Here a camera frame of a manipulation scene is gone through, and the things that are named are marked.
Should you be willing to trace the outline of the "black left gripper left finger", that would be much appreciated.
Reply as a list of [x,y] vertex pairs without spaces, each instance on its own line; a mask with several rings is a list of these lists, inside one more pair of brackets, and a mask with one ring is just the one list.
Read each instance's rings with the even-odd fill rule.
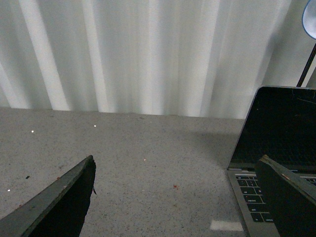
[[0,221],[2,237],[78,237],[94,188],[96,163],[87,156]]

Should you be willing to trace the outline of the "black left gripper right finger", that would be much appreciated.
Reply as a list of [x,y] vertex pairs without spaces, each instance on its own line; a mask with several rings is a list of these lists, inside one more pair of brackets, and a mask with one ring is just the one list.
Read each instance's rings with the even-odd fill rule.
[[281,237],[316,235],[316,187],[267,155],[255,164],[259,186]]

